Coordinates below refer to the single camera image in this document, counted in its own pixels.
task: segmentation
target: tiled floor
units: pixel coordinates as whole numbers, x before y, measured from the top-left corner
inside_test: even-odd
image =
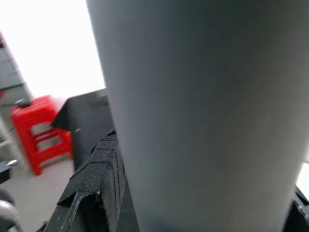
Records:
[[[15,199],[24,232],[35,232],[49,220],[72,174],[73,162],[67,156],[48,164],[40,176],[14,167],[12,178],[0,188]]]

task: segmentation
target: plastic stool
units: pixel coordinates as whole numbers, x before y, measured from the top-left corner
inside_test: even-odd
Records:
[[[72,155],[70,133],[61,129],[49,129],[33,135],[31,128],[42,123],[52,123],[57,114],[50,96],[34,99],[30,106],[17,106],[12,109],[11,118],[17,134],[26,151],[27,158],[35,175],[40,175],[40,164],[53,157],[69,152]],[[44,150],[38,150],[38,143],[59,136],[61,143]]]

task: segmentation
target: gray pole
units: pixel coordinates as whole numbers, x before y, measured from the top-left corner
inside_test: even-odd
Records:
[[[141,232],[280,232],[309,140],[308,1],[88,0]]]

